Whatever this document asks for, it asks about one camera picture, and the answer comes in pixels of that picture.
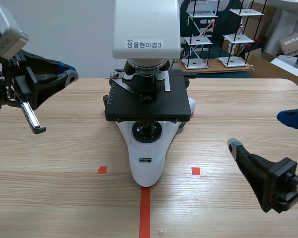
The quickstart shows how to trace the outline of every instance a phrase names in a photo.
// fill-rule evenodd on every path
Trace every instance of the microscope base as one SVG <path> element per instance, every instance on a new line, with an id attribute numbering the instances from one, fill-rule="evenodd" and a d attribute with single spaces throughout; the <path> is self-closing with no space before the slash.
<path id="1" fill-rule="evenodd" d="M 195 101 L 189 98 L 191 114 L 195 109 Z M 135 121 L 117 123 L 128 147 L 129 163 L 134 180 L 142 187 L 153 186 L 160 178 L 166 152 L 181 125 L 181 122 L 159 121 L 162 134 L 153 143 L 137 141 L 132 132 Z"/>

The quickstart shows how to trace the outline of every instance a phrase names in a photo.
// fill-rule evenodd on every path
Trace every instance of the microscope stage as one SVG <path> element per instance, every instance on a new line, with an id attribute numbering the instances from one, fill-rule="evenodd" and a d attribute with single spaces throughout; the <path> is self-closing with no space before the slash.
<path id="1" fill-rule="evenodd" d="M 113 83 L 105 108 L 107 121 L 189 121 L 190 104 L 183 76 L 170 76 L 170 92 L 165 92 L 164 81 L 155 80 L 157 100 L 140 101 L 140 76 L 123 80 L 135 92 Z"/>

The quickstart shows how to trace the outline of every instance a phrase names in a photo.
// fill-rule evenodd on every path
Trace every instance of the white wall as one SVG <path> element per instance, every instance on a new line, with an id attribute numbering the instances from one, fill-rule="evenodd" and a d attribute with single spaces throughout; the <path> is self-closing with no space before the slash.
<path id="1" fill-rule="evenodd" d="M 108 76 L 114 0 L 0 0 L 30 36 L 26 51 L 74 66 L 80 77 Z"/>

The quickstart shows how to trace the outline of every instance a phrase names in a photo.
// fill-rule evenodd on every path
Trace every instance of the red tape marker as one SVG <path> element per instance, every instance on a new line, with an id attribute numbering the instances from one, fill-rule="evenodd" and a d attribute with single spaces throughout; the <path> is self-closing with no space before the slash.
<path id="1" fill-rule="evenodd" d="M 192 175 L 201 175 L 199 167 L 192 167 Z"/>
<path id="2" fill-rule="evenodd" d="M 150 238 L 150 187 L 141 188 L 139 238 Z"/>
<path id="3" fill-rule="evenodd" d="M 104 175 L 106 173 L 107 173 L 107 166 L 101 166 L 97 171 L 98 175 Z"/>

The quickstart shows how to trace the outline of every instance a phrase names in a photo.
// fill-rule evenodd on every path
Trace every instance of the wooden table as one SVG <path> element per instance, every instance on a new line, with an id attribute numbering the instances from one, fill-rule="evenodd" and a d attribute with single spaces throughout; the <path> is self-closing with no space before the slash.
<path id="1" fill-rule="evenodd" d="M 55 95 L 37 111 L 47 127 L 41 135 L 21 110 L 0 110 L 0 238 L 139 237 L 141 188 L 118 127 L 105 120 L 108 91 L 108 80 L 80 79 Z M 298 87 L 281 79 L 195 79 L 188 93 L 196 111 L 151 188 L 151 237 L 298 238 L 298 203 L 264 213 L 226 145 L 236 137 L 268 160 L 298 162 L 298 130 L 276 120 L 298 108 Z M 100 166 L 107 174 L 97 174 Z"/>

